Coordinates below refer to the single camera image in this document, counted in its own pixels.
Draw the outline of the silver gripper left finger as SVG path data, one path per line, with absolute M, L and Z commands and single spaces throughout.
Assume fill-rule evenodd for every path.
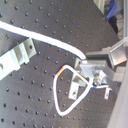
M 85 78 L 94 79 L 94 84 L 100 86 L 107 84 L 109 87 L 114 85 L 114 71 L 110 69 L 105 60 L 75 60 L 75 70 Z

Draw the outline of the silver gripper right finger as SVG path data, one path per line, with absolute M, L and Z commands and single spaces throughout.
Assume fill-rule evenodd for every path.
M 108 67 L 114 71 L 114 67 L 127 60 L 125 44 L 128 43 L 128 37 L 123 38 L 112 47 L 103 48 L 101 51 L 88 52 L 87 60 L 105 60 Z

